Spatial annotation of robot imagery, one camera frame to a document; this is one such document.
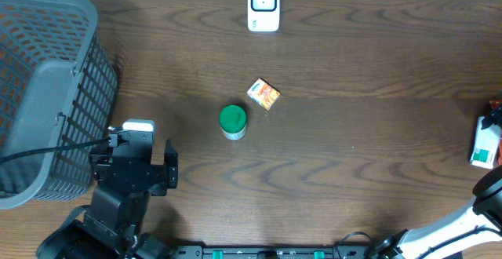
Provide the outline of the white green box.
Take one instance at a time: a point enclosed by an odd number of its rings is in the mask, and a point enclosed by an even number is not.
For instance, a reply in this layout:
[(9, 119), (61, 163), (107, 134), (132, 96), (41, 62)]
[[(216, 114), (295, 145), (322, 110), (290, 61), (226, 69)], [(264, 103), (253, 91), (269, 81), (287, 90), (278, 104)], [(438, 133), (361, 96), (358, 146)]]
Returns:
[(482, 118), (478, 118), (475, 142), (469, 163), (473, 166), (491, 170), (496, 166), (499, 131), (497, 130), (497, 125), (493, 125), (488, 129), (482, 129)]

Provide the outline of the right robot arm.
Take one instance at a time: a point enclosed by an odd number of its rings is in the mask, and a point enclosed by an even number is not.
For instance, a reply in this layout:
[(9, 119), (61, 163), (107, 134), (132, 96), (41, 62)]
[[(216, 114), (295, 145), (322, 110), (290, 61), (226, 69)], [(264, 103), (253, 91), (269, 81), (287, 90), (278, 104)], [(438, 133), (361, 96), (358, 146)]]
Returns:
[(459, 210), (426, 227), (403, 230), (366, 258), (447, 258), (470, 247), (501, 241), (501, 167), (492, 168)]

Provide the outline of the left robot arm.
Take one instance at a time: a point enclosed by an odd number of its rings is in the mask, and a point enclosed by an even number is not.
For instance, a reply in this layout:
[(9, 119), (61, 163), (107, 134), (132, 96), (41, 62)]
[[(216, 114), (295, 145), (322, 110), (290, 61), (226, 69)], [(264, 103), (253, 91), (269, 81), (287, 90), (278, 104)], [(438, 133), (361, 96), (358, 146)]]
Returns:
[(97, 186), (90, 204), (71, 211), (36, 250), (38, 258), (169, 258), (171, 250), (141, 232), (148, 202), (178, 183), (178, 154), (166, 142), (164, 161), (151, 161), (151, 132), (119, 130), (89, 153)]

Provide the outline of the green lidded jar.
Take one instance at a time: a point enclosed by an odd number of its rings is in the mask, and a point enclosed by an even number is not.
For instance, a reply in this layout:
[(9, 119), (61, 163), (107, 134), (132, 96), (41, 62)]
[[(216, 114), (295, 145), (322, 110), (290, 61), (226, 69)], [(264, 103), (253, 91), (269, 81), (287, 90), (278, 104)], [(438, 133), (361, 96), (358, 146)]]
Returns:
[(228, 105), (220, 112), (219, 124), (228, 140), (239, 140), (246, 134), (246, 112), (238, 105)]

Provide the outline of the small orange box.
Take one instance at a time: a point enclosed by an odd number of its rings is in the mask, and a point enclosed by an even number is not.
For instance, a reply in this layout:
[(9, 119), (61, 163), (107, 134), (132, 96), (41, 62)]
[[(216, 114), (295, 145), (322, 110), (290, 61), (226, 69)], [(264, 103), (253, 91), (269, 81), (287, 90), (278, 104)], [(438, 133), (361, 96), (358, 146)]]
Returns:
[(258, 78), (247, 90), (247, 95), (269, 111), (279, 99), (281, 93), (262, 78)]

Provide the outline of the orange snack bar wrapper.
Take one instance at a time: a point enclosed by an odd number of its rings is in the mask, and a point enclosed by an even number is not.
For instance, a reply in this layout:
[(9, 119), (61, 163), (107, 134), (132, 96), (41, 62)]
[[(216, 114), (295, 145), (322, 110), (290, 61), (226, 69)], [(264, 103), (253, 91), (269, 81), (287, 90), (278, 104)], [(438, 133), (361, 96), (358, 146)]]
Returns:
[(498, 145), (497, 145), (497, 156), (495, 163), (500, 166), (501, 165), (501, 100), (490, 100), (489, 105), (492, 111), (497, 111), (496, 117), (499, 117), (499, 121), (496, 122), (498, 133)]

